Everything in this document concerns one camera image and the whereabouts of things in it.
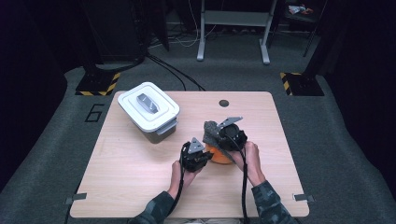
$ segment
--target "gray carpet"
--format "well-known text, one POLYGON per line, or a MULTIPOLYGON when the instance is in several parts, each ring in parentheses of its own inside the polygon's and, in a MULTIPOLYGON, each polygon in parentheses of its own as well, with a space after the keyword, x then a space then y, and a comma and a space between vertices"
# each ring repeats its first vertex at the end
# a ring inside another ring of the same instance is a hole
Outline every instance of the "gray carpet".
MULTIPOLYGON (((198 44, 171 44, 149 52, 193 77, 207 91, 269 91, 287 136, 304 192, 315 197, 302 223, 395 223, 396 202, 382 175, 366 160, 348 134, 332 91, 317 76, 323 97, 288 96, 280 72, 303 72, 318 39, 303 58, 307 39, 279 34, 269 49, 271 64, 262 64, 260 36, 219 35, 206 42, 205 60, 196 61, 198 44)), ((64 99, 34 148, 0 195, 0 223, 64 223, 73 195, 84 175, 96 138, 115 91, 151 81, 164 91, 183 91, 168 71, 146 59, 122 72, 110 96, 76 96, 82 68, 65 74, 64 99), (103 113, 85 122, 94 104, 103 113)), ((187 91, 197 87, 183 78, 187 91)), ((125 223, 125 219, 70 217, 68 223, 125 223)))

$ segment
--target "camouflage sleeve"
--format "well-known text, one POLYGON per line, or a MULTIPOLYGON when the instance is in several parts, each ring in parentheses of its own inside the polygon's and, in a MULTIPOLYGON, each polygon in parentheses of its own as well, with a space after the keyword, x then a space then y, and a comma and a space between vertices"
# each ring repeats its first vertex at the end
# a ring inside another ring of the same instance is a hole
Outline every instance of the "camouflage sleeve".
POLYGON ((259 213, 260 223, 296 223, 280 202, 279 195, 268 181, 251 189, 259 213))
POLYGON ((163 191, 157 197, 153 198, 147 205, 146 209, 137 217, 128 220, 128 224, 157 224, 163 223, 174 203, 174 199, 163 191))

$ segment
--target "wooden table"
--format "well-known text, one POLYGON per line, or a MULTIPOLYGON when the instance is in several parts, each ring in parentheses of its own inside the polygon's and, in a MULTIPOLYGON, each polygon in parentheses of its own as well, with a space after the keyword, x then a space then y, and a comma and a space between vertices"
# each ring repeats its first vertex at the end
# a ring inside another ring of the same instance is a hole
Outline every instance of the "wooden table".
MULTIPOLYGON (((259 146, 262 169, 292 216, 309 213, 306 201, 296 202, 292 194, 303 194, 286 136, 272 95, 262 91, 167 91, 179 106, 177 130, 159 144, 149 140, 119 106, 116 92, 99 134, 78 193, 85 200, 74 201, 72 217, 134 217, 163 190, 168 190, 172 163, 184 143, 196 137, 202 142, 204 122, 219 123, 242 116, 236 122, 248 140, 259 146), (227 100, 227 107, 219 105, 227 100)), ((170 217, 243 217, 241 206, 243 173, 233 164, 210 161, 191 186, 183 189, 170 217)), ((257 210, 247 184, 247 214, 257 210)))

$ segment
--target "hand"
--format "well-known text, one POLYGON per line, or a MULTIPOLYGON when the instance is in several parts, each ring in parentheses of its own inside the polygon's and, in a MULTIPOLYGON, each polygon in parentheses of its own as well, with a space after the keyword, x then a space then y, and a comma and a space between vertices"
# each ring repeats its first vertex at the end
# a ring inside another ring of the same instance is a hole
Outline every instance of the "hand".
MULTIPOLYGON (((202 171, 202 168, 195 171, 194 173, 186 171, 184 172, 184 184, 183 189, 186 189, 192 182, 192 180, 202 171)), ((180 172, 180 162, 175 161, 172 164, 172 178, 171 185, 167 191, 172 198, 176 198, 178 192, 178 186, 180 184, 181 172, 180 172)))
MULTIPOLYGON (((253 142, 247 141, 245 148, 242 149, 246 154, 247 177, 253 187, 260 185, 265 181, 265 175, 262 173, 262 164, 260 163, 259 148, 253 142)), ((244 161, 239 151, 230 151, 236 165, 243 171, 244 161)))

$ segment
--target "person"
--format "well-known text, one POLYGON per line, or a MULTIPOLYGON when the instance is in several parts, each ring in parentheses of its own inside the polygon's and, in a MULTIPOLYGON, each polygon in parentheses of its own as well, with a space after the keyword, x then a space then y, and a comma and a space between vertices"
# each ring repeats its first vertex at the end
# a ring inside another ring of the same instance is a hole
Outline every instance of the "person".
MULTIPOLYGON (((279 195, 262 172, 258 146, 253 142, 247 141, 243 150, 246 153, 247 178, 253 186, 251 190, 259 213, 260 223, 295 223, 295 220, 281 203, 279 195)), ((240 152, 231 151, 229 153, 239 169, 243 170, 244 162, 240 152)), ((183 189, 186 189, 191 184, 192 180, 201 170, 194 173, 185 172, 183 189)), ((180 178, 180 163, 175 161, 172 164, 172 177, 169 190, 163 191, 152 199, 141 214, 128 220, 128 224, 163 223, 177 196, 180 178)))

